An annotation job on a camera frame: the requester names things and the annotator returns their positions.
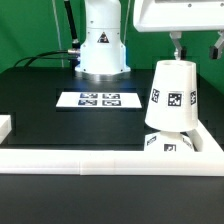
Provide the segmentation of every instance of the printed marker sheet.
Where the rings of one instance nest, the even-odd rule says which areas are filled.
[[[142,108],[137,93],[62,92],[56,107]]]

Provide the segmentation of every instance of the black table surface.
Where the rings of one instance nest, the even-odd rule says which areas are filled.
[[[69,69],[12,68],[0,75],[2,148],[143,150],[153,71],[94,83]],[[136,92],[142,109],[56,109],[62,91]],[[224,97],[198,76],[199,119],[224,144]],[[223,177],[0,175],[2,224],[224,223]]]

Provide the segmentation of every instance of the black cable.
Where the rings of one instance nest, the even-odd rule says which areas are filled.
[[[28,60],[28,59],[31,59],[31,60],[33,59],[33,61],[35,61],[35,60],[37,60],[37,59],[69,60],[69,59],[74,59],[74,58],[71,58],[71,57],[53,58],[53,57],[43,57],[43,56],[41,56],[41,57],[26,57],[26,58],[22,58],[22,59],[20,59],[19,61],[17,61],[17,62],[13,65],[13,67],[16,67],[20,62],[25,61],[25,60]]]
[[[70,4],[70,0],[64,0],[64,4],[65,4],[66,12],[67,12],[67,17],[68,17],[68,22],[69,22],[69,26],[70,26],[71,36],[72,36],[72,39],[73,39],[72,47],[73,48],[80,48],[80,43],[79,43],[77,33],[76,33],[75,22],[74,22],[74,17],[73,17],[73,13],[72,13],[72,7],[71,7],[71,4]]]
[[[30,57],[30,60],[24,65],[25,67],[28,67],[30,64],[32,64],[36,59],[39,59],[44,56],[54,55],[54,54],[67,54],[67,50],[59,50],[59,51],[50,51],[42,54],[38,54],[35,57]]]

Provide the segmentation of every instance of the green wall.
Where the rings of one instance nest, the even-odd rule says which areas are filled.
[[[128,0],[121,0],[122,31]],[[71,0],[78,36],[85,40],[84,0]],[[131,68],[155,68],[156,61],[173,59],[174,46],[169,33],[138,33],[133,27],[133,5],[126,38],[127,64]],[[63,0],[56,0],[62,48],[71,47],[71,37]],[[216,31],[185,32],[181,43],[188,49],[187,60],[197,63],[198,72],[224,94],[224,56],[209,59],[209,46],[219,35]],[[0,1],[0,72],[24,57],[58,50],[56,25],[51,0]],[[61,66],[60,61],[38,60],[35,66]]]

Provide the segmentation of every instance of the white enclosure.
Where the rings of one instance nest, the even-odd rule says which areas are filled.
[[[214,0],[136,0],[139,32],[224,29],[224,2]]]

